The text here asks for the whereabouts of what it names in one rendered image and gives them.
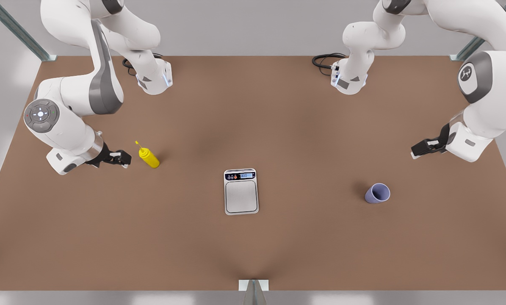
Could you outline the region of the silver kitchen scale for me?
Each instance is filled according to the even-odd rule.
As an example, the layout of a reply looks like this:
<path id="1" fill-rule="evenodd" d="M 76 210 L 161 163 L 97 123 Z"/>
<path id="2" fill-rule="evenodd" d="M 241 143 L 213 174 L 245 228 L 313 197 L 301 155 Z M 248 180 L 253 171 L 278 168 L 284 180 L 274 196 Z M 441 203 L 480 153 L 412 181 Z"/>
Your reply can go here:
<path id="1" fill-rule="evenodd" d="M 224 212 L 228 216 L 258 213 L 258 184 L 255 169 L 224 172 Z"/>

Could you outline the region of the yellow sauce bottle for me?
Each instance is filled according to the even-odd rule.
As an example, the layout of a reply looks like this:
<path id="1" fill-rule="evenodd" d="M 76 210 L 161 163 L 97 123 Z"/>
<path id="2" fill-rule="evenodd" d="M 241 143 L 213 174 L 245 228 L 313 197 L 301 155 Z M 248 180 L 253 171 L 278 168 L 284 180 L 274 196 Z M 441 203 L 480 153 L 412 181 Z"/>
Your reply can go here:
<path id="1" fill-rule="evenodd" d="M 139 146 L 139 157 L 142 158 L 142 160 L 151 168 L 158 168 L 160 161 L 156 158 L 152 151 L 146 147 L 142 147 L 138 141 L 135 141 L 135 143 Z"/>

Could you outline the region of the lilac cup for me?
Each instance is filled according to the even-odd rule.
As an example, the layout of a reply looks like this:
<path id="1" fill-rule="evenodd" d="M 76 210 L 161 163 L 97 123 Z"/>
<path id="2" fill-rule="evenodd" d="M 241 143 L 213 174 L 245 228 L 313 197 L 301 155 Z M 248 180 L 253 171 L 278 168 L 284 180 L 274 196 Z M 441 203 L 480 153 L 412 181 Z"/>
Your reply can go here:
<path id="1" fill-rule="evenodd" d="M 365 193 L 365 201 L 368 203 L 381 203 L 390 198 L 390 189 L 383 183 L 375 183 Z"/>

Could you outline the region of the silver frame post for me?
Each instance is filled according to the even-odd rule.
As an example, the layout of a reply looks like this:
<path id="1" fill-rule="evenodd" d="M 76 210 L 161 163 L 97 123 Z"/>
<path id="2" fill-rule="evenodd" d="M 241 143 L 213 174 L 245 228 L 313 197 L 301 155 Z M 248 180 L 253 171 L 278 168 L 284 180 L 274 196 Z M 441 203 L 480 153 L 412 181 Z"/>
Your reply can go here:
<path id="1" fill-rule="evenodd" d="M 243 305 L 267 305 L 264 291 L 269 290 L 269 280 L 239 280 L 238 290 L 245 291 Z"/>
<path id="2" fill-rule="evenodd" d="M 57 60 L 56 55 L 50 55 L 34 38 L 17 22 L 17 20 L 0 4 L 0 21 L 11 31 L 28 49 L 42 62 Z"/>
<path id="3" fill-rule="evenodd" d="M 458 52 L 458 54 L 450 55 L 449 58 L 451 61 L 464 61 L 477 51 L 484 42 L 485 40 L 475 36 L 460 52 Z"/>

